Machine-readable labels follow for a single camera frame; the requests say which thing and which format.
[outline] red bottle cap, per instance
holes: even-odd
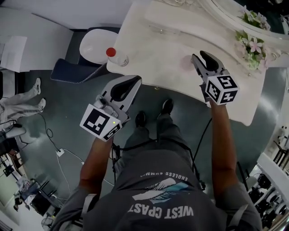
[[[107,56],[108,56],[108,57],[113,57],[113,56],[116,55],[116,53],[117,53],[117,51],[116,51],[116,49],[114,49],[113,47],[109,47],[109,48],[107,49]]]

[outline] sneaker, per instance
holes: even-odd
[[[41,93],[40,85],[41,85],[41,79],[37,78],[36,82],[34,84],[34,87],[38,90],[38,95],[40,95],[40,93]]]
[[[46,99],[42,98],[42,100],[40,101],[40,103],[38,104],[38,106],[41,108],[40,112],[43,112],[45,106],[46,106]]]
[[[173,100],[172,99],[167,99],[164,103],[163,103],[163,109],[161,111],[161,114],[171,114],[173,109]]]
[[[136,127],[144,127],[146,124],[145,112],[140,111],[135,117],[135,126]]]

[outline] forearm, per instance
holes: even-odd
[[[212,178],[214,195],[218,197],[228,187],[238,183],[237,157],[226,106],[210,103],[213,122]]]
[[[86,188],[90,193],[100,193],[101,183],[107,170],[112,141],[113,139],[104,142],[96,138],[81,169],[79,185]]]

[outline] white pants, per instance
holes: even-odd
[[[10,97],[2,103],[6,120],[17,120],[23,116],[32,116],[41,112],[42,108],[39,105],[32,106],[25,104],[26,101],[37,96],[38,89],[31,88],[28,92],[21,93]]]

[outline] water bottle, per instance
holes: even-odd
[[[107,49],[107,56],[112,63],[121,67],[126,66],[129,62],[129,58],[126,54],[124,54],[122,51],[114,49],[113,47]]]

